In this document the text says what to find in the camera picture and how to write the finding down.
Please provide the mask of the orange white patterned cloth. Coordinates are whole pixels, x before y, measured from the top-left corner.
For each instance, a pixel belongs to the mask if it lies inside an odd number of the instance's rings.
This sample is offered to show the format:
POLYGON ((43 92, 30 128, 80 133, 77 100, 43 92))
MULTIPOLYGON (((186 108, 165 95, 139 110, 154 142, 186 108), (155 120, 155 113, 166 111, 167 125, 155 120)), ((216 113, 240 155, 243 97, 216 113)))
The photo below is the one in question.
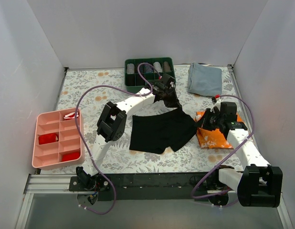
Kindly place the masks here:
POLYGON ((198 128, 197 138, 199 146, 201 148, 223 148, 223 149, 233 149, 233 146, 225 139, 224 135, 219 129, 214 131, 205 130, 198 128))

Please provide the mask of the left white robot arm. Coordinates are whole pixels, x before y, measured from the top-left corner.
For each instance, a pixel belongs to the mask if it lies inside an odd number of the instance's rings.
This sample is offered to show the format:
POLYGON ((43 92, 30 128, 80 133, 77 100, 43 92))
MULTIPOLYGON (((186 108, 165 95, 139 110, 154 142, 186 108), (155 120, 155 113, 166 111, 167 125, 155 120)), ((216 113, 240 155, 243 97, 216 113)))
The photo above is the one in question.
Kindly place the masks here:
POLYGON ((131 95, 129 98, 116 104, 108 102, 104 106, 97 122, 96 139, 92 150, 89 149, 81 133, 78 117, 75 117, 76 128, 91 160, 83 167, 76 168, 78 182, 84 190, 90 191, 95 188, 96 178, 94 175, 102 175, 98 167, 102 164, 112 143, 123 135, 127 118, 143 107, 161 100, 164 101, 166 107, 181 108, 175 91, 175 79, 172 76, 164 73, 159 80, 152 83, 146 81, 146 83, 147 86, 136 94, 124 91, 131 95))

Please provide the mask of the light blue cloth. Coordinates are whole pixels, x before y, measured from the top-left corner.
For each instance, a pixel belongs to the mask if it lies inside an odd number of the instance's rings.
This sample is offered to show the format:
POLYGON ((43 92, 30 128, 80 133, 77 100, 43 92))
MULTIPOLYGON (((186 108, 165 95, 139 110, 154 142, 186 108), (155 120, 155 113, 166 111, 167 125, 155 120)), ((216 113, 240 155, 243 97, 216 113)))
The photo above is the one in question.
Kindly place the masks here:
POLYGON ((188 75, 188 92, 213 97, 222 94, 222 70, 192 63, 188 75))

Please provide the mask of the black boxer underwear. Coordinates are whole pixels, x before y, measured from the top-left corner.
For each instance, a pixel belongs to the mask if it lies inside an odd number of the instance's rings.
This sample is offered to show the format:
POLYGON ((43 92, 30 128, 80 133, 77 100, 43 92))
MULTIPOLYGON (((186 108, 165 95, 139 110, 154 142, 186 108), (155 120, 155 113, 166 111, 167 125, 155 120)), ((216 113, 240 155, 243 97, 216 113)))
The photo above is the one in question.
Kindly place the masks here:
POLYGON ((178 151, 197 132, 196 122, 181 108, 152 116, 132 116, 133 126, 129 149, 162 154, 170 147, 178 151))

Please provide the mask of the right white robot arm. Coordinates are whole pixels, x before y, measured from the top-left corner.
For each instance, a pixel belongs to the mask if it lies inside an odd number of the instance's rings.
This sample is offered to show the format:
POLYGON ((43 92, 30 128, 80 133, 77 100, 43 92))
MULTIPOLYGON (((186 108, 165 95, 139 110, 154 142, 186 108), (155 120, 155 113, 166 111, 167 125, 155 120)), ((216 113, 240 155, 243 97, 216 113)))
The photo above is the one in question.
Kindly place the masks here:
POLYGON ((234 102, 223 102, 213 99, 213 107, 206 109, 197 127, 205 130, 218 129, 228 143, 233 147, 243 167, 242 172, 233 168, 215 166, 194 187, 196 190, 203 181, 215 170, 217 174, 211 177, 211 185, 215 189, 225 186, 237 193, 238 201, 244 207, 276 208, 280 204, 283 172, 280 167, 272 166, 260 154, 252 135, 244 122, 237 120, 237 105, 234 102))

